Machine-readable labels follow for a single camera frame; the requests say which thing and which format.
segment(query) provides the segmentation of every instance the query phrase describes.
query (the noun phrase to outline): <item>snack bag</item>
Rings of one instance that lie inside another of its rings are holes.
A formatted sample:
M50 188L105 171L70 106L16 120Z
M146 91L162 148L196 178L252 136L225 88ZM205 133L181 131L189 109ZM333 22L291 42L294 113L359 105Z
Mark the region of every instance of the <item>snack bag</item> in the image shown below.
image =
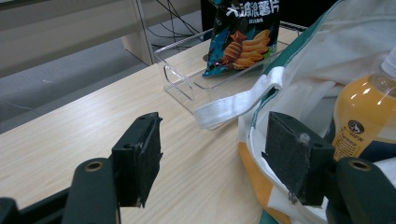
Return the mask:
M204 77L243 70L276 52L279 0L213 0L217 13Z

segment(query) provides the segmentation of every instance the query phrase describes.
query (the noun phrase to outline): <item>bottle cap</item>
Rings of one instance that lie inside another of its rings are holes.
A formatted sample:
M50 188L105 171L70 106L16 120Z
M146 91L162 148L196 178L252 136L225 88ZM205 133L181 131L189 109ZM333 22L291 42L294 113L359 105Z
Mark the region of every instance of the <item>bottle cap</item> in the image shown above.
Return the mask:
M381 68L385 73L396 78L396 46L390 51L387 59L381 64Z

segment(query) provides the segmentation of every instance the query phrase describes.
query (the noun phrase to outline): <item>transparent acrylic container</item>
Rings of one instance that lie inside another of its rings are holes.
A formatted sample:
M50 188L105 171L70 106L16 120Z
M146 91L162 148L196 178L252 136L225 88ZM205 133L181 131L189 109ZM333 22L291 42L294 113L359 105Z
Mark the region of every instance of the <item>transparent acrylic container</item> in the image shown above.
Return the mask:
M191 36L154 52L163 77L163 89L191 113L202 106L249 90L265 68L288 46L304 27L282 23L277 52L242 71L203 77L212 30Z

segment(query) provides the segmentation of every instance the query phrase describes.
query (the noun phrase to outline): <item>white fabric bag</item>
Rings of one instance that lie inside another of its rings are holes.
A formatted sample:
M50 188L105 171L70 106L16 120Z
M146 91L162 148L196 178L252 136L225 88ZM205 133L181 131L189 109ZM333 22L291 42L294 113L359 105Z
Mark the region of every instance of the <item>white fabric bag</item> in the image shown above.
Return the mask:
M292 204L262 157L269 111L293 116L323 136L339 91L377 71L395 45L396 1L339 1L270 64L250 91L204 105L194 115L203 128L238 117L247 173L263 208L278 222L326 223L326 200L321 208ZM379 164L395 183L389 171L396 160Z

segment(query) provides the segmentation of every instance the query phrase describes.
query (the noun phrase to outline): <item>orange juice bottle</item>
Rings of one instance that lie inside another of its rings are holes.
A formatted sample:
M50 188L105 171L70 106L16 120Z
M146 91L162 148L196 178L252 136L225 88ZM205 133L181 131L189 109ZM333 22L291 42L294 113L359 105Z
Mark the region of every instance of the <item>orange juice bottle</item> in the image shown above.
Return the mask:
M354 80L340 92L325 139L332 142L336 161L396 157L396 47L380 72Z

